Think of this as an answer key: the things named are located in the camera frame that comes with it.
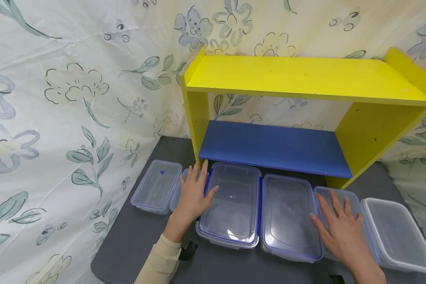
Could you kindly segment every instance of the table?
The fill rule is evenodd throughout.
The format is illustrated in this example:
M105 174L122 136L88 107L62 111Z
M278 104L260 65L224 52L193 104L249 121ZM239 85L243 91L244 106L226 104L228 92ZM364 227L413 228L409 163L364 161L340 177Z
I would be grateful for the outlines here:
M191 140L161 137L151 153L141 175L136 180L114 225L91 263L91 270L101 281L108 284L132 284L145 263L152 245L163 232L169 215L144 212L130 203L151 162L155 159L177 162L183 168L194 164ZM323 176L260 168L262 175L282 174L308 180L312 187L325 186ZM376 197L405 204L391 178L381 164L372 165L348 188L360 199ZM260 246L252 250L233 250L213 245L199 237L193 224L185 234L198 248L189 261L181 261L171 283L174 284L236 284L236 283L296 283L330 284L332 278L342 278L345 284L353 284L353 278L345 267L336 261L322 259L314 264L298 263L264 253ZM389 284L426 284L426 274L403 273L383 269Z

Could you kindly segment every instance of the person's left hand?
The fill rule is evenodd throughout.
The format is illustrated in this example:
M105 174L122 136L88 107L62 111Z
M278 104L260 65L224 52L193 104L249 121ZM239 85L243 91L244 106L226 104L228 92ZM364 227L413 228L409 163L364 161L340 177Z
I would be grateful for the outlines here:
M181 242L189 225L210 206L213 196L218 191L219 187L215 186L204 197L207 168L208 161L205 160L199 179L197 179L199 163L196 162L194 168L189 166L186 180L183 180L183 177L180 176L180 200L177 209L169 217L166 229L163 232L164 236L172 242Z

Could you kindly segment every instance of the blue shelf board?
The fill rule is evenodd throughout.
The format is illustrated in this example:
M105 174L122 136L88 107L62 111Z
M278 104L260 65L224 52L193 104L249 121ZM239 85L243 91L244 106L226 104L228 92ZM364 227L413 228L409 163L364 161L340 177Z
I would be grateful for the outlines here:
M332 131L211 120L199 158L350 179Z

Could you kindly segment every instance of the wooden shelf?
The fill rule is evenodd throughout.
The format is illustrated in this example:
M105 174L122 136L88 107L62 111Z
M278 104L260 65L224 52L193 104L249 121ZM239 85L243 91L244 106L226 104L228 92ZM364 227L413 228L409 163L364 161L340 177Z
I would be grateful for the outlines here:
M392 47L381 60L205 55L179 74L196 160L323 174L346 188L426 117L426 70ZM334 132L209 120L208 92L353 104Z
M203 56L186 90L426 106L426 95L372 59Z
M199 158L352 177L332 131L210 121Z

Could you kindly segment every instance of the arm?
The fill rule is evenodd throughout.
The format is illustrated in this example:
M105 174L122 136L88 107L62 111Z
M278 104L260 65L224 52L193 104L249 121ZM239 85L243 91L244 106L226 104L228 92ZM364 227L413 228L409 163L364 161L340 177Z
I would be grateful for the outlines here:
M205 160L199 179L199 165L189 167L186 181L180 176L181 194L178 207L169 217L166 228L148 255L135 284L168 284L174 277L181 252L181 241L189 225L211 204L218 186L204 197L208 161Z
M352 215L348 198L345 198L343 207L335 192L330 191L330 194L337 216L332 212L327 201L317 194L329 230L325 229L323 223L313 213L310 214L323 245L330 254L347 267L357 284L386 284L385 274L375 263L363 239L361 232L363 216L358 214L355 218Z

